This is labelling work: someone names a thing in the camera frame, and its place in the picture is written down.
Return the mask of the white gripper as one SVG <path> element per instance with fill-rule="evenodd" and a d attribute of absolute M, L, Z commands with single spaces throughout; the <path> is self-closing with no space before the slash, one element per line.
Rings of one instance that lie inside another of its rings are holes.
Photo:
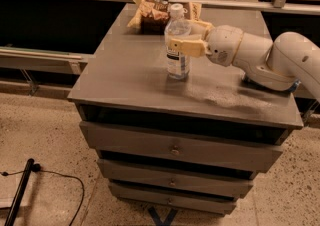
<path fill-rule="evenodd" d="M 201 20 L 189 20 L 189 24 L 190 34 L 199 35 L 203 40 L 206 39 L 207 44 L 201 39 L 171 39 L 168 45 L 172 50 L 195 58 L 206 55 L 212 63 L 224 67 L 232 64 L 244 35 L 240 28 L 229 25 L 214 28 L 212 23 Z"/>

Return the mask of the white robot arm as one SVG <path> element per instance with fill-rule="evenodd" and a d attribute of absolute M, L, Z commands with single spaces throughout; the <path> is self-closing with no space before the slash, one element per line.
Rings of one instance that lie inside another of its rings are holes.
<path fill-rule="evenodd" d="M 296 32 L 265 38 L 230 26 L 191 21 L 188 34 L 165 35 L 166 45 L 187 56 L 207 57 L 212 63 L 244 71 L 253 82 L 286 91 L 296 82 L 320 100 L 320 47 Z"/>

